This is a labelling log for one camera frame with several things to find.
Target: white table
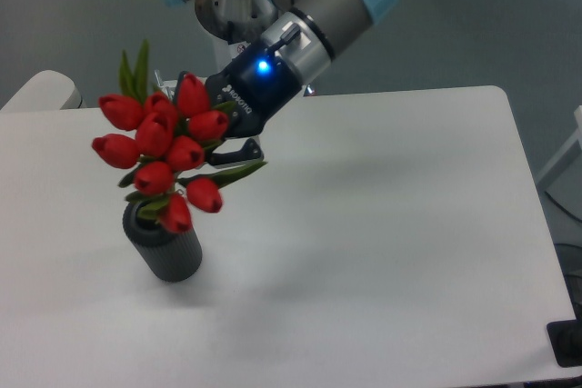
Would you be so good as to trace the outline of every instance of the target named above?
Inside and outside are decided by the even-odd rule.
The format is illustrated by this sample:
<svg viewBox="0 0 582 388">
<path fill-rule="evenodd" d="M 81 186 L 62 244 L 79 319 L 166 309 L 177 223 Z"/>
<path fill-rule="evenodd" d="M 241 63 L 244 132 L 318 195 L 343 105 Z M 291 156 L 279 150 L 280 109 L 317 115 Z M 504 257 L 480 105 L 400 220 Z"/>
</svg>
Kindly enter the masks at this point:
<svg viewBox="0 0 582 388">
<path fill-rule="evenodd" d="M 445 388 L 573 377 L 574 317 L 495 87 L 297 99 L 158 281 L 98 110 L 0 115 L 0 386 Z"/>
</svg>

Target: red tulip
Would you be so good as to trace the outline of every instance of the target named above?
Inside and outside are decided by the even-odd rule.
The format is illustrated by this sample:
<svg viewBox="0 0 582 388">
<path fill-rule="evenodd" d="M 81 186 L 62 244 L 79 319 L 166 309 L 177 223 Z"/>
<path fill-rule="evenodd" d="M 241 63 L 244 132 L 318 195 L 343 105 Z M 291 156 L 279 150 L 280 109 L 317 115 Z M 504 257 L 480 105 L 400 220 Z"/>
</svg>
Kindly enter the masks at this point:
<svg viewBox="0 0 582 388">
<path fill-rule="evenodd" d="M 148 114 L 137 128 L 135 141 L 142 154 L 159 158 L 174 139 L 174 125 L 166 114 Z"/>
<path fill-rule="evenodd" d="M 176 87 L 177 106 L 182 115 L 190 118 L 210 111 L 210 98 L 204 84 L 196 76 L 186 73 Z"/>
<path fill-rule="evenodd" d="M 195 115 L 188 123 L 188 132 L 197 141 L 218 140 L 228 129 L 228 117 L 220 111 Z"/>
<path fill-rule="evenodd" d="M 136 100 L 126 95 L 99 97 L 99 107 L 117 129 L 133 131 L 144 119 L 144 109 Z"/>
<path fill-rule="evenodd" d="M 134 185 L 141 194 L 165 193 L 174 183 L 172 169 L 166 163 L 155 161 L 137 170 Z"/>
<path fill-rule="evenodd" d="M 139 158 L 135 140 L 124 135 L 108 134 L 93 140 L 91 146 L 106 163 L 115 168 L 131 168 Z"/>
<path fill-rule="evenodd" d="M 181 234 L 192 229 L 192 216 L 186 200 L 180 194 L 170 195 L 170 203 L 157 217 L 168 232 Z"/>
<path fill-rule="evenodd" d="M 192 138 L 178 136 L 166 152 L 166 162 L 175 172 L 186 172 L 204 162 L 204 149 Z"/>
<path fill-rule="evenodd" d="M 147 97 L 144 103 L 144 111 L 146 115 L 152 113 L 166 114 L 170 117 L 170 121 L 173 125 L 178 123 L 178 110 L 174 104 L 170 102 L 170 99 L 168 99 L 161 91 L 153 93 Z"/>
<path fill-rule="evenodd" d="M 207 177 L 199 177 L 186 187 L 188 202 L 206 213 L 217 213 L 222 208 L 218 186 Z"/>
</svg>

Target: black object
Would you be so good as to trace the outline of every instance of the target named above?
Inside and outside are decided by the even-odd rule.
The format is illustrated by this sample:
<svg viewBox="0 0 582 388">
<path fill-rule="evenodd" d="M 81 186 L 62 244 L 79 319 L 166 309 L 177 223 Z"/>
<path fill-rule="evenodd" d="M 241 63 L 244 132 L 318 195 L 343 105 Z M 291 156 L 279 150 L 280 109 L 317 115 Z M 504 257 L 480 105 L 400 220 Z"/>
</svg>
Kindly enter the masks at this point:
<svg viewBox="0 0 582 388">
<path fill-rule="evenodd" d="M 575 388 L 582 384 L 582 377 L 560 381 L 524 383 L 525 388 Z"/>
<path fill-rule="evenodd" d="M 572 213 L 570 213 L 568 211 L 568 209 L 566 209 L 564 206 L 562 206 L 562 204 L 560 204 L 560 202 L 558 202 L 554 197 L 552 197 L 552 194 L 550 194 L 548 191 L 545 191 L 544 194 L 546 195 L 547 199 L 554 204 L 554 206 L 559 209 L 560 211 L 562 211 L 565 215 L 567 215 L 568 217 L 570 217 L 572 220 L 574 220 L 577 223 L 582 223 L 582 219 L 579 217 L 576 217 L 575 215 L 573 215 Z"/>
<path fill-rule="evenodd" d="M 582 323 L 580 321 L 550 323 L 547 325 L 547 333 L 560 367 L 582 365 Z"/>
<path fill-rule="evenodd" d="M 137 211 L 144 205 L 127 205 L 123 217 L 127 238 L 158 278 L 167 282 L 187 279 L 202 262 L 202 247 L 194 229 L 171 234 L 159 224 L 141 220 Z"/>
<path fill-rule="evenodd" d="M 281 40 L 283 45 L 299 34 L 297 29 Z M 265 123 L 301 91 L 302 84 L 263 40 L 252 43 L 225 70 L 206 79 L 212 106 L 233 101 L 240 115 L 226 136 L 245 138 L 263 132 Z"/>
<path fill-rule="evenodd" d="M 244 161 L 262 158 L 264 158 L 264 155 L 261 147 L 254 139 L 249 138 L 245 141 L 243 147 L 236 152 L 230 152 L 228 154 L 211 154 L 210 158 L 208 158 L 208 163 L 214 167 L 218 167 L 220 165 L 243 163 Z"/>
</svg>

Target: vase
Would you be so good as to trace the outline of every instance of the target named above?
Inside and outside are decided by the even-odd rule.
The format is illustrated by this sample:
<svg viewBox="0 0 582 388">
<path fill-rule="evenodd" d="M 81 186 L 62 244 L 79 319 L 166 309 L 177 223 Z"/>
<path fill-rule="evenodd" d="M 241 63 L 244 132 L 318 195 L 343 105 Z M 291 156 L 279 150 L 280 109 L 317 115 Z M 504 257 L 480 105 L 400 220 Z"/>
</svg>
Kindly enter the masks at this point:
<svg viewBox="0 0 582 388">
<path fill-rule="evenodd" d="M 137 212 L 145 204 L 128 204 L 124 211 L 125 235 L 152 272 L 166 282 L 184 281 L 202 262 L 202 247 L 194 229 L 173 234 L 160 224 L 142 220 Z"/>
</svg>

